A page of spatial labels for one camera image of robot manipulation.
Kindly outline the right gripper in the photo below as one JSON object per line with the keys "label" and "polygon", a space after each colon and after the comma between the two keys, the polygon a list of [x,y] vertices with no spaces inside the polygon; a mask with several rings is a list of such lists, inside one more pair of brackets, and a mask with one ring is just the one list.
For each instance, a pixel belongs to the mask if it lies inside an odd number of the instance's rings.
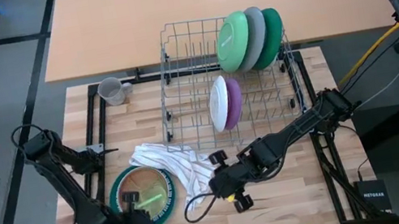
{"label": "right gripper", "polygon": [[[215,197],[228,198],[242,190],[246,183],[258,183],[263,180],[263,165],[256,152],[250,150],[248,154],[240,153],[237,158],[237,162],[228,165],[225,163],[227,154],[224,150],[209,155],[210,162],[216,167],[214,176],[208,181]],[[249,194],[234,194],[234,207],[238,213],[247,211],[253,205]]]}

